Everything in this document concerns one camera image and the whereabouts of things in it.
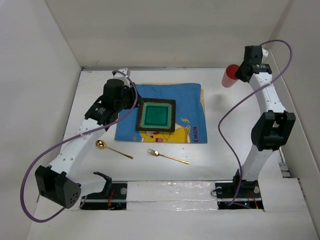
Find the pink plastic cup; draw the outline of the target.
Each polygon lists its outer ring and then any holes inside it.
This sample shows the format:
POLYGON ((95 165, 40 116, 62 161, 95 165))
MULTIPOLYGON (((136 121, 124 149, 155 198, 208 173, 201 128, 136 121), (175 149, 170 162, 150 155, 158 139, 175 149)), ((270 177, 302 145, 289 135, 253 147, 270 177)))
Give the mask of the pink plastic cup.
POLYGON ((237 64, 231 64, 225 69, 221 80, 223 87, 230 88, 239 80, 236 77, 236 72, 238 71, 239 67, 240 66, 237 64))

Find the green square ceramic plate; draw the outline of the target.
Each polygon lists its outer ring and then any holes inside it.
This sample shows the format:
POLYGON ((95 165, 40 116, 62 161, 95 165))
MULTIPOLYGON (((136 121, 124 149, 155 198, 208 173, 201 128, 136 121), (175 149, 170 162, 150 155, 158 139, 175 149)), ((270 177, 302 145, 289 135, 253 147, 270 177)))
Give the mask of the green square ceramic plate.
POLYGON ((173 99, 142 98, 135 129, 137 131, 175 131, 176 101, 173 99))

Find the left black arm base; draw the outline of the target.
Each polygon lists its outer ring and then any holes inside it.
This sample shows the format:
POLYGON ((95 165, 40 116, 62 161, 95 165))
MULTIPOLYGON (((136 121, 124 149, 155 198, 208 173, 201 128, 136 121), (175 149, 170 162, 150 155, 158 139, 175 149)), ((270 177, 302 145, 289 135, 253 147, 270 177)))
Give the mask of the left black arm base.
POLYGON ((99 172, 95 177, 81 180, 81 210, 126 210, 128 183, 113 182, 112 178, 99 172))

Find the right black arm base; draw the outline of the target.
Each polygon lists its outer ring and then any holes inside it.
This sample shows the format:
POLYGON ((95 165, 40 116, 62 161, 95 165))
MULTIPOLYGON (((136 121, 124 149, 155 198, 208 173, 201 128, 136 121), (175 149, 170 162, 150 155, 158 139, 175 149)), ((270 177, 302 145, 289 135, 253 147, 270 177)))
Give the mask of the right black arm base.
POLYGON ((211 196, 217 200, 218 210, 264 210, 257 180, 241 180, 239 170, 232 180, 216 181, 211 196))

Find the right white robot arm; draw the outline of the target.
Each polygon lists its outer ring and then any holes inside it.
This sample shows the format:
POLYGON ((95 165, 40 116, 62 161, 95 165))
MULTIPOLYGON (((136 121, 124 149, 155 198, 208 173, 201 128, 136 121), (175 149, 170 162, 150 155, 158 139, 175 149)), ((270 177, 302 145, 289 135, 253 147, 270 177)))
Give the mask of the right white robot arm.
POLYGON ((261 114, 251 131, 252 147, 242 165, 242 177, 231 184, 231 191, 237 197, 249 192, 247 182, 258 180, 269 157, 287 143, 296 121, 295 114, 288 112, 278 97, 271 67, 263 63, 267 55, 261 46, 246 46, 243 62, 235 73, 253 89, 261 114))

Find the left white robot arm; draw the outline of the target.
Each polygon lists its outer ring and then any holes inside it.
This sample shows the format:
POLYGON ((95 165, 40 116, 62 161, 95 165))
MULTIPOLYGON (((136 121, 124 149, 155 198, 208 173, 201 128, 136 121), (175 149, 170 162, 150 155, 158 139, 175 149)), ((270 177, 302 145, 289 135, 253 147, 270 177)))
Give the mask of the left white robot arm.
POLYGON ((77 171, 96 141, 110 126, 118 123, 119 113, 137 106, 137 97, 127 75, 107 80, 103 94, 84 115, 78 137, 70 141, 47 167, 40 165, 36 169, 35 179, 42 197, 70 209, 83 196, 97 194, 104 199, 111 195, 111 177, 95 171, 95 177, 86 181, 77 176, 77 171))

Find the gold spoon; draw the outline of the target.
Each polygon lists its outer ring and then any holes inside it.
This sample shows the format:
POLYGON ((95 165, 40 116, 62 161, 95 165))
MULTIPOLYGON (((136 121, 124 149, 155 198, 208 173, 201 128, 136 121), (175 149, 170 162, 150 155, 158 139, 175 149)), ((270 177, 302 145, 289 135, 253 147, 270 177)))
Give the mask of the gold spoon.
POLYGON ((125 153, 123 153, 123 152, 120 152, 120 151, 118 151, 118 150, 115 150, 115 149, 107 146, 107 144, 106 144, 103 140, 97 140, 97 141, 95 142, 95 146, 96 146, 97 148, 99 148, 99 149, 109 149, 109 150, 111 150, 111 151, 113 151, 113 152, 116 152, 116 153, 118 153, 118 154, 126 157, 126 158, 129 158, 129 159, 131 159, 131 160, 133 159, 132 156, 130 156, 130 155, 128 155, 128 154, 125 154, 125 153))

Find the gold fork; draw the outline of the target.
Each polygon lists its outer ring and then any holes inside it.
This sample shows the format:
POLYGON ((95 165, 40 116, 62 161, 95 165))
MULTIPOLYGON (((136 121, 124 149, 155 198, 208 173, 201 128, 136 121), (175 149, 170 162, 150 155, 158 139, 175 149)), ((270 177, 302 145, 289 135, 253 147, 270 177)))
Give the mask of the gold fork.
POLYGON ((153 149, 148 149, 147 152, 148 152, 150 155, 155 156, 155 157, 164 157, 164 158, 171 159, 171 160, 174 160, 174 161, 177 161, 177 162, 186 164, 186 165, 189 165, 189 164, 190 164, 189 161, 182 160, 182 159, 178 159, 178 158, 171 157, 171 156, 167 156, 167 155, 163 155, 163 154, 161 154, 161 153, 159 153, 158 151, 153 150, 153 149))

